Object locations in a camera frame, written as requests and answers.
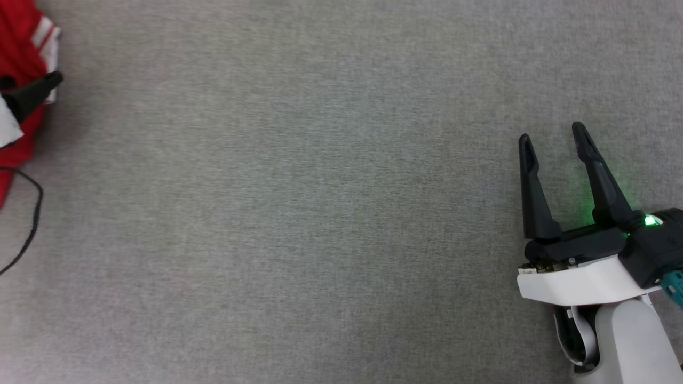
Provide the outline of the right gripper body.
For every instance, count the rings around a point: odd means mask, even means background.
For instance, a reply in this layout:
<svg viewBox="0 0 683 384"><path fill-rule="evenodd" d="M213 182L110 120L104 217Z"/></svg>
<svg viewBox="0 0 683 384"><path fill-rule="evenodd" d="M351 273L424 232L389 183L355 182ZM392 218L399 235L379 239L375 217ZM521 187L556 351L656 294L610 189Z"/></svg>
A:
<svg viewBox="0 0 683 384"><path fill-rule="evenodd" d="M556 306L617 303L659 290L643 289L618 260L625 235L617 228L585 226L555 239L533 239L517 284L525 299Z"/></svg>

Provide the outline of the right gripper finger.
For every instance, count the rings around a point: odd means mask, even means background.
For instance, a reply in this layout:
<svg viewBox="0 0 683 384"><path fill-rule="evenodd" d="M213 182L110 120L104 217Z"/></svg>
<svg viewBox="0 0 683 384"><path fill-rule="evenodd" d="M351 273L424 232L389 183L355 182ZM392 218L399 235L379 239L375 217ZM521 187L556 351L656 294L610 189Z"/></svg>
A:
<svg viewBox="0 0 683 384"><path fill-rule="evenodd" d="M578 158L584 163L589 178L594 208L593 220L603 228L634 231L641 226L641 211L632 209L608 168L586 126L571 125Z"/></svg>
<svg viewBox="0 0 683 384"><path fill-rule="evenodd" d="M528 134L519 138L520 188L523 233L526 239L551 240L562 234L553 219L538 177L539 162Z"/></svg>

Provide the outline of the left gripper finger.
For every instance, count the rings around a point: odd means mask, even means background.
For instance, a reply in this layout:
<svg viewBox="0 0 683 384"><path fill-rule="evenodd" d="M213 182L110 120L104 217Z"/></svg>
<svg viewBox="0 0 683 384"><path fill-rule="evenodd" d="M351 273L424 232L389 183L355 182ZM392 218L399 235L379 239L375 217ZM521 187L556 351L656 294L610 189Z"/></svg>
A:
<svg viewBox="0 0 683 384"><path fill-rule="evenodd" d="M2 98L5 100L14 118L19 123L22 123L47 101L51 92L56 90L62 81L63 75L61 72L51 72L27 85L19 87L14 78L3 76Z"/></svg>

